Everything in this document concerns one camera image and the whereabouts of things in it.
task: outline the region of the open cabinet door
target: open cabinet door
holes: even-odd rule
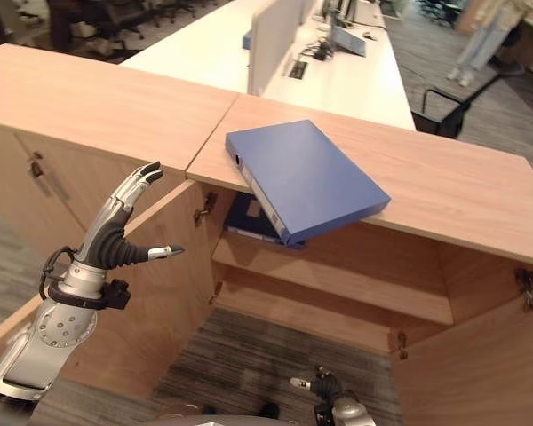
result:
[[[533,426],[533,311],[520,297],[392,354],[405,426]]]
[[[126,226],[137,245],[181,245],[181,255],[118,268],[109,280],[129,283],[124,311],[99,312],[92,336],[69,357],[61,376],[127,397],[144,398],[211,313],[215,279],[211,250],[219,238],[231,191],[214,189],[213,211],[197,225],[194,212],[207,188],[186,180]],[[0,326],[0,353],[19,326],[33,319],[39,296]]]

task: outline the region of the desk divider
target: desk divider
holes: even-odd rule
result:
[[[294,42],[302,0],[273,0],[252,17],[247,93],[260,96]]]
[[[314,7],[314,3],[316,3],[316,0],[300,0],[302,5],[300,6],[300,22],[299,24],[302,25],[306,20],[308,19],[308,16],[310,16],[310,12],[312,11]]]

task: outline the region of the laptop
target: laptop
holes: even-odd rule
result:
[[[343,28],[333,26],[331,29],[331,40],[334,46],[341,50],[365,58],[365,40],[348,33]]]

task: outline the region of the white desk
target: white desk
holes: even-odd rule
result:
[[[383,25],[378,6],[370,6],[374,8],[374,13],[368,13],[367,7],[360,7],[355,20]],[[320,22],[312,16],[300,27],[296,41],[290,48],[292,58],[295,59],[307,44],[326,36],[318,27]],[[382,28],[361,25],[348,31],[359,37],[369,31],[377,38],[377,41],[365,39],[366,58],[342,51],[335,52],[332,59],[324,62],[302,56],[301,60],[308,63],[304,78],[297,80],[288,77],[288,73],[284,73],[285,64],[281,64],[262,96],[414,130],[409,102],[387,32]]]
[[[243,49],[243,36],[253,13],[267,1],[227,3],[121,65],[246,93],[249,51]]]
[[[123,66],[168,75],[246,93],[249,51],[243,35],[251,29],[253,13],[269,0],[234,0],[182,28],[162,41],[123,62]],[[321,0],[298,28],[288,58],[296,58],[306,44],[324,36],[313,16]],[[379,8],[374,13],[358,7],[356,20],[384,25]],[[384,29],[361,27],[350,30],[357,36],[370,31],[378,40],[367,40],[367,58],[337,52],[332,60],[306,58],[309,65],[303,80],[283,76],[283,60],[263,94],[265,98],[342,114],[372,122],[414,130],[409,103],[402,86],[393,48]]]

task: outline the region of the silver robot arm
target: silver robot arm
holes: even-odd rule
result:
[[[355,394],[350,390],[343,390],[336,376],[324,367],[316,368],[316,379],[313,382],[292,378],[290,384],[311,391],[322,399],[323,402],[314,408],[318,426],[376,426],[367,408]]]
[[[159,162],[135,170],[100,209],[82,247],[76,252],[62,248],[48,259],[40,286],[44,301],[36,319],[15,336],[0,358],[0,424],[24,424],[8,413],[16,412],[27,420],[71,352],[92,334],[98,310],[124,309],[130,298],[128,284],[121,280],[106,283],[108,271],[184,251],[176,245],[137,247],[124,238],[134,203],[162,175]],[[56,277],[53,266],[61,253],[70,257],[71,265],[63,277]],[[44,293],[45,278],[52,280],[49,297]]]

